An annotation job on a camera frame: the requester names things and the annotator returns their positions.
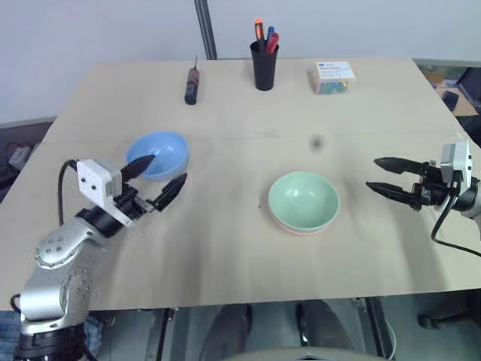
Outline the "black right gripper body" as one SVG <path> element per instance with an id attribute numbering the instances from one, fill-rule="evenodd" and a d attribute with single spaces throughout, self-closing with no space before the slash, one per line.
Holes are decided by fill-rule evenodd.
<path id="1" fill-rule="evenodd" d="M 418 174 L 420 179 L 412 187 L 414 201 L 410 207 L 413 210 L 419 211 L 422 206 L 440 207 L 450 196 L 458 197 L 457 187 L 444 181 L 440 168 L 429 162 L 421 162 L 414 173 Z"/>

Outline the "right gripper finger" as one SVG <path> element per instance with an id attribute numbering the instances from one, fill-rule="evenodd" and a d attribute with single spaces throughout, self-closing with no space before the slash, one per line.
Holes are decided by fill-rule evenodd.
<path id="1" fill-rule="evenodd" d="M 422 174 L 426 165 L 426 162 L 415 162 L 397 157 L 377 158 L 374 160 L 374 163 L 380 168 L 396 174 L 402 174 L 404 172 Z"/>
<path id="2" fill-rule="evenodd" d="M 402 187 L 382 182 L 367 182 L 366 185 L 375 193 L 378 193 L 387 199 L 409 205 L 410 207 L 416 205 L 416 196 L 404 191 Z"/>

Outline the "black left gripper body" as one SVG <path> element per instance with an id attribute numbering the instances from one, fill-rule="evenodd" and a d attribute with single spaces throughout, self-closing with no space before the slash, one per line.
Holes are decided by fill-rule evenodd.
<path id="1" fill-rule="evenodd" d="M 113 203 L 130 220 L 138 220 L 154 211 L 162 212 L 153 200 L 140 198 L 138 190 L 127 183 L 122 183 L 121 192 L 118 196 L 114 196 Z"/>

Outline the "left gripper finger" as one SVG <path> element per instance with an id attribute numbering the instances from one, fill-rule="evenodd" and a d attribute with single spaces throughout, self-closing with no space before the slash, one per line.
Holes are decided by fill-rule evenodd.
<path id="1" fill-rule="evenodd" d="M 151 201 L 151 205 L 157 211 L 163 211 L 179 195 L 187 179 L 187 173 L 183 173 L 171 180 L 161 191 L 160 195 Z"/>
<path id="2" fill-rule="evenodd" d="M 132 179 L 139 177 L 150 166 L 155 159 L 155 155 L 146 155 L 134 159 L 121 169 L 121 176 L 123 182 L 129 182 Z"/>

